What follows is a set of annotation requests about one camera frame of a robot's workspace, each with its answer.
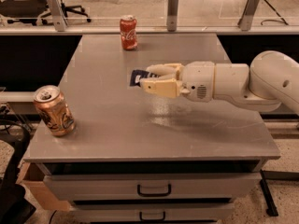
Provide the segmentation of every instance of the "cardboard box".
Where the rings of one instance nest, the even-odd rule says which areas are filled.
[[[25,185],[45,210],[69,211],[68,201],[58,200],[54,194],[45,186],[44,174],[33,163],[26,162],[21,167],[17,183]]]

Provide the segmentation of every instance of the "metal post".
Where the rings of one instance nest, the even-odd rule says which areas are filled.
[[[64,18],[64,13],[59,0],[47,0],[50,13],[53,18],[53,23],[56,31],[63,32],[67,27],[67,22]]]
[[[168,12],[167,12],[168,32],[175,32],[177,30],[177,19],[178,19],[178,0],[168,0]]]
[[[259,5],[260,0],[247,0],[243,15],[238,23],[242,31],[248,31],[251,28],[254,13]]]

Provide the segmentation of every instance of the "can lid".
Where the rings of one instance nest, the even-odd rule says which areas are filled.
[[[35,101],[38,102],[49,102],[54,100],[60,93],[60,89],[57,86],[43,86],[39,88],[35,94]]]
[[[125,21],[132,21],[135,19],[135,16],[134,15],[123,15],[123,16],[121,16],[121,19],[125,20]]]

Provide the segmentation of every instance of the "black metal leg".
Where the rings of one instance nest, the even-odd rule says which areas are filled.
[[[270,189],[268,188],[268,184],[267,184],[266,179],[264,177],[263,170],[261,170],[260,173],[261,173],[261,176],[262,176],[262,180],[260,181],[260,185],[261,185],[261,188],[262,188],[262,191],[263,191],[263,196],[264,196],[265,201],[267,202],[267,205],[268,205],[267,214],[270,217],[277,217],[278,216],[278,210],[277,210],[277,208],[275,206],[275,203],[273,201]]]

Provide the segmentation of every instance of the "drawer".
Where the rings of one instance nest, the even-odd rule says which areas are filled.
[[[73,207],[72,213],[84,222],[171,222],[219,220],[234,211],[232,203],[94,205]]]
[[[234,198],[260,181],[259,173],[171,175],[48,175],[60,200]]]

